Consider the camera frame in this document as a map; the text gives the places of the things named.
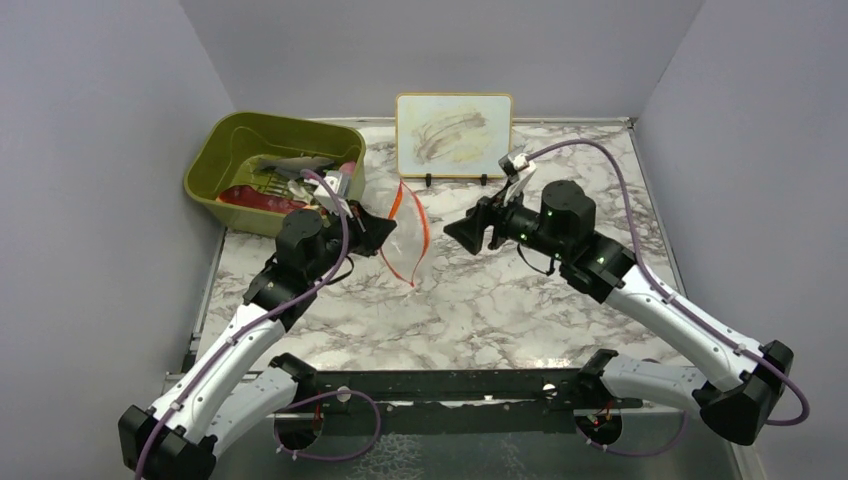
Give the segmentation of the clear zip bag orange zipper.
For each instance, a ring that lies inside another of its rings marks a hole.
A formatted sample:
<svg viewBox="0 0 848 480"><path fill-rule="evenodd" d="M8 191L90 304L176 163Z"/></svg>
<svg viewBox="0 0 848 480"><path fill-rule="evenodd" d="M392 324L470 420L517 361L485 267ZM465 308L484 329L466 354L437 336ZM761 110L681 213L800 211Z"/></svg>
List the clear zip bag orange zipper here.
<svg viewBox="0 0 848 480"><path fill-rule="evenodd" d="M389 272L411 288L422 282L431 245L426 209L410 186L400 180L387 218L396 224L380 249Z"/></svg>

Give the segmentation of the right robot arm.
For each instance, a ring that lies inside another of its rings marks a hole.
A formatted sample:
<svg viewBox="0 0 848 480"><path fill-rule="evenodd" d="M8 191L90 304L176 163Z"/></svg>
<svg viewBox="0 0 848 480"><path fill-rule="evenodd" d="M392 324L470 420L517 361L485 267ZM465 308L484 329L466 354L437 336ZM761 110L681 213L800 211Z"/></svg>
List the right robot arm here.
<svg viewBox="0 0 848 480"><path fill-rule="evenodd" d="M673 367L597 353L577 380L579 398L592 407L613 397L671 406L699 416L727 441L753 444L784 392L780 377L790 372L793 351L727 327L642 271L630 249L596 231L596 204L575 182L546 185L539 211L506 196L501 190L481 197L445 234L472 254L507 240L543 254L573 289L639 322L691 363Z"/></svg>

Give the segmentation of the pink purple toy onion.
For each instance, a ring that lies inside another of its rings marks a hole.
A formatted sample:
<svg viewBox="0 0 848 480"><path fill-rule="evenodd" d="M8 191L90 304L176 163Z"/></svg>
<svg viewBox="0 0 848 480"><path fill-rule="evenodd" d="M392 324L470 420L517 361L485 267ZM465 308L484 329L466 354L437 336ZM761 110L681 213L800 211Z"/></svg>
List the pink purple toy onion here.
<svg viewBox="0 0 848 480"><path fill-rule="evenodd" d="M357 163L355 161L346 162L346 163L343 163L338 168L338 171L340 172L340 176L343 179L345 179L347 181L351 181L354 177L356 167L357 167Z"/></svg>

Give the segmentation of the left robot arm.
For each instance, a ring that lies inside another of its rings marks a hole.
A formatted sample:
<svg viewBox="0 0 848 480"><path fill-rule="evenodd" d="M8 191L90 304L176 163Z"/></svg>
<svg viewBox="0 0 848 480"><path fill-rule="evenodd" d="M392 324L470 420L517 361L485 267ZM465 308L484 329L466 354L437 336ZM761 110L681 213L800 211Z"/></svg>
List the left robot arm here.
<svg viewBox="0 0 848 480"><path fill-rule="evenodd" d="M324 218L311 209L287 215L274 254L251 281L225 331L150 407L129 407L118 424L125 465L138 479L207 479L218 458L271 413L298 411L319 398L316 371L291 354L273 359L248 386L253 363L281 339L323 286L341 279L350 255L376 255L393 220L361 206Z"/></svg>

